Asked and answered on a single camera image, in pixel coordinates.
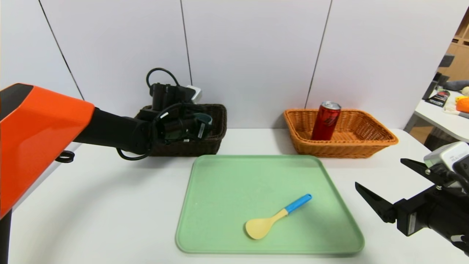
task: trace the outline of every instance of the orange wicker basket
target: orange wicker basket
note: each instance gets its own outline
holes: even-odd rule
[[[318,109],[289,109],[283,115],[299,154],[329,158],[368,158],[399,142],[374,117],[360,110],[342,110],[331,140],[310,140]]]

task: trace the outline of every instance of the soda can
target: soda can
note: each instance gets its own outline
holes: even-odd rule
[[[311,140],[331,140],[342,107],[338,103],[324,101],[319,107]]]

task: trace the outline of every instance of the orange robot arm cover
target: orange robot arm cover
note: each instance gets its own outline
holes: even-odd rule
[[[94,109],[32,85],[0,91],[0,218],[88,125]]]

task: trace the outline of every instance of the table surface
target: table surface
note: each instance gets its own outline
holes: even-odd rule
[[[352,256],[191,255],[174,242],[195,158],[125,161],[115,149],[81,145],[12,216],[10,264],[74,263],[462,263],[467,257],[430,229],[406,237],[385,224],[354,182],[390,202],[410,198],[431,182],[400,164],[429,151],[402,130],[400,143],[368,159],[321,159],[365,237]],[[219,154],[296,154],[288,130],[229,129]]]
[[[459,92],[449,92],[450,96],[447,102],[454,102],[455,97],[462,96]],[[414,113],[450,136],[469,142],[469,119],[444,113],[441,107],[427,103],[424,100],[420,100]]]

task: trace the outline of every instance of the blue spoon handle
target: blue spoon handle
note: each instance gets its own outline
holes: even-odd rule
[[[307,194],[300,199],[294,201],[293,203],[289,204],[287,207],[285,207],[285,210],[287,210],[288,214],[296,210],[298,207],[304,205],[307,201],[311,200],[313,196],[311,194]]]

